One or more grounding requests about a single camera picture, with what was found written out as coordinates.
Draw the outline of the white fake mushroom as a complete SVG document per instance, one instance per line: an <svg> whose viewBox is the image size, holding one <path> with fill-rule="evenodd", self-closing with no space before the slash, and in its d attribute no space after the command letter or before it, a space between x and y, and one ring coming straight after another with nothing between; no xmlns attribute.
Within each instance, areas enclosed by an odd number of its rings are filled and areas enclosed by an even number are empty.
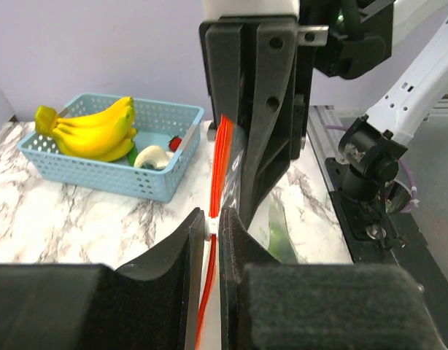
<svg viewBox="0 0 448 350"><path fill-rule="evenodd" d="M158 145L151 145L143 149L136 156L134 167L143 168L149 166L155 170L163 170L167 167L173 157L173 152L166 151Z"/></svg>

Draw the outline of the yellow fake banana bunch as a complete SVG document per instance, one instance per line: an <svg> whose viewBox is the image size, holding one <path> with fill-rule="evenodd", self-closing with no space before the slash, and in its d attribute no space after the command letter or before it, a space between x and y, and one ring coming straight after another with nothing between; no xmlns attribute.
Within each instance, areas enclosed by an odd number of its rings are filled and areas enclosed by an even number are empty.
<svg viewBox="0 0 448 350"><path fill-rule="evenodd" d="M62 154L112 162L128 154L137 129L133 127L134 100L123 97L107 109L80 117L65 118L51 107L40 106L35 114L35 128L50 137Z"/></svg>

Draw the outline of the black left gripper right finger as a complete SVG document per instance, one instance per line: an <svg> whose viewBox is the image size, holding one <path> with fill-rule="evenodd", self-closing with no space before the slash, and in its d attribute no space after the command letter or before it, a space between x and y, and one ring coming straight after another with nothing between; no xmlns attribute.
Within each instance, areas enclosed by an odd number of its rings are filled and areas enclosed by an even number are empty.
<svg viewBox="0 0 448 350"><path fill-rule="evenodd" d="M290 265L219 221L223 349L442 349L415 280L388 264Z"/></svg>

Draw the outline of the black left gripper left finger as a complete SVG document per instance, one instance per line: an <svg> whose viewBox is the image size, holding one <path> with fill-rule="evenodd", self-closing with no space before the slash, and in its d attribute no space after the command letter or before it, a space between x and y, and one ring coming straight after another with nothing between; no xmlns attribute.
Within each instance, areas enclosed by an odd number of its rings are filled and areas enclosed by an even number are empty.
<svg viewBox="0 0 448 350"><path fill-rule="evenodd" d="M0 264L0 349L193 349L206 220L102 264Z"/></svg>

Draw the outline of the small red fake food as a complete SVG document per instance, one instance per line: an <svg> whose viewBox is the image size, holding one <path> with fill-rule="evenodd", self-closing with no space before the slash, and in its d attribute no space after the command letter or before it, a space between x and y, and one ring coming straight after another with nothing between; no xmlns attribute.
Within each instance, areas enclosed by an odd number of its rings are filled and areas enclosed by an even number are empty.
<svg viewBox="0 0 448 350"><path fill-rule="evenodd" d="M169 150L171 152L176 152L182 143L182 138L179 136L173 136L169 141Z"/></svg>

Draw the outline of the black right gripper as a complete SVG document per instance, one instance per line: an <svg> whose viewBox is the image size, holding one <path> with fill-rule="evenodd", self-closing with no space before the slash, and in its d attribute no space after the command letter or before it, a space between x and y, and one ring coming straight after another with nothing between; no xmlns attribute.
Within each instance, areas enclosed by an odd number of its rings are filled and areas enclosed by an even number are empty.
<svg viewBox="0 0 448 350"><path fill-rule="evenodd" d="M227 117L248 137L239 216L248 228L262 200L304 147L313 71L356 79L392 53L391 1L300 1L298 23L328 27L325 45L300 46L297 22L277 17L256 30L255 80L250 124L245 112L244 21L208 20L199 26L206 86L218 127ZM293 105L293 63L296 96Z"/></svg>

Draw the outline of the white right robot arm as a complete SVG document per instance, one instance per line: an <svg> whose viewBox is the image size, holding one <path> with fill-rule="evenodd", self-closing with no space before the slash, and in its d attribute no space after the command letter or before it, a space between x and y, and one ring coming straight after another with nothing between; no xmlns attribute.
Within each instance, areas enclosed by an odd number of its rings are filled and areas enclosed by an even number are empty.
<svg viewBox="0 0 448 350"><path fill-rule="evenodd" d="M298 158L306 135L312 75L356 79L444 1L205 1L199 35L217 125L247 136L239 217L260 202ZM426 114L448 91L448 15L409 68L339 143L347 193L380 186Z"/></svg>

